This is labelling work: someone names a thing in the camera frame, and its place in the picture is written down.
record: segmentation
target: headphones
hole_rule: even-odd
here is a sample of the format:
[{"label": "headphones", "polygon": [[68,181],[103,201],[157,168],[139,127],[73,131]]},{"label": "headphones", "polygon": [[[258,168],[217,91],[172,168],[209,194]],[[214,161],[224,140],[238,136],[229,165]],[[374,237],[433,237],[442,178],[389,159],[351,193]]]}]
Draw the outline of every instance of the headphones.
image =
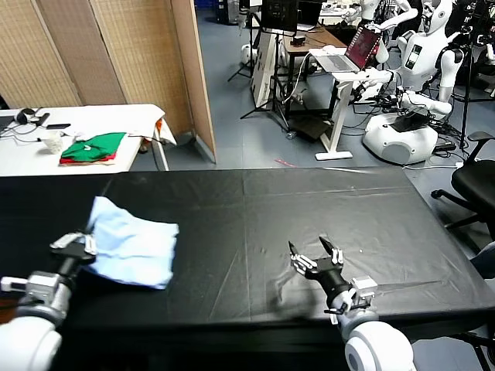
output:
[{"label": "headphones", "polygon": [[31,108],[23,108],[21,111],[15,116],[15,122],[19,125],[26,125],[26,124],[34,124],[36,126],[40,126],[42,124],[41,122],[41,117],[37,117],[36,113],[40,110],[34,111]]}]

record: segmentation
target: green cloth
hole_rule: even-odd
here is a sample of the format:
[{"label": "green cloth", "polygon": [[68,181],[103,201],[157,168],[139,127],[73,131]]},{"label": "green cloth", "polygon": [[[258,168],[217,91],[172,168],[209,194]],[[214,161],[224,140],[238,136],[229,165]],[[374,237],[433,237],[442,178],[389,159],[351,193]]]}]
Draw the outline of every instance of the green cloth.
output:
[{"label": "green cloth", "polygon": [[62,158],[78,162],[95,162],[113,155],[125,133],[97,135],[89,141],[77,141],[62,153]]}]

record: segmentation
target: black tablecloth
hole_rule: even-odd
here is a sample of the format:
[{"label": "black tablecloth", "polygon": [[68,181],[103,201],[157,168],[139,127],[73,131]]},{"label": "black tablecloth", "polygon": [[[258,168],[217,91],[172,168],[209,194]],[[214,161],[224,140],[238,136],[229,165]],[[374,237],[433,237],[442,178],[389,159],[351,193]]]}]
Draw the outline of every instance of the black tablecloth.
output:
[{"label": "black tablecloth", "polygon": [[0,191],[0,275],[49,269],[48,243],[85,224],[95,195],[179,224],[164,291],[80,275],[63,331],[91,338],[87,346],[338,339],[318,284],[289,267],[288,241],[318,258],[319,235],[343,249],[346,279],[370,275],[379,284],[374,308],[410,338],[472,329],[495,308],[493,292],[399,168],[19,178],[0,180]]}]

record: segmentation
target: light blue cloth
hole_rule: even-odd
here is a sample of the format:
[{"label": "light blue cloth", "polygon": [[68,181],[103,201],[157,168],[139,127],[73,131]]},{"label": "light blue cloth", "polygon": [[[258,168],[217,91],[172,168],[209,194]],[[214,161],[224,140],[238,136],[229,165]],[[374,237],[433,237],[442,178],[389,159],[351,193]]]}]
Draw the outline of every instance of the light blue cloth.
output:
[{"label": "light blue cloth", "polygon": [[87,269],[122,284],[164,289],[172,278],[177,224],[150,222],[95,197],[88,224],[97,260]]}]

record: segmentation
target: chair armrest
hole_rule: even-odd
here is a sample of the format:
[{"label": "chair armrest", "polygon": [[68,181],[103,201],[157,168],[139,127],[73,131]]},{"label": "chair armrest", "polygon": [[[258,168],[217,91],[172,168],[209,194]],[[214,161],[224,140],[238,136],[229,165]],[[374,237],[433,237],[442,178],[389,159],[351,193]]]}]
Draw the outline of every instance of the chair armrest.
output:
[{"label": "chair armrest", "polygon": [[495,139],[492,135],[485,133],[484,131],[476,131],[467,137],[470,141],[489,141]]},{"label": "chair armrest", "polygon": [[476,131],[467,137],[470,141],[475,141],[478,144],[471,152],[471,155],[464,162],[465,164],[473,164],[476,159],[478,153],[480,153],[481,148],[487,143],[490,139],[495,139],[492,135],[485,133],[484,131]]}]

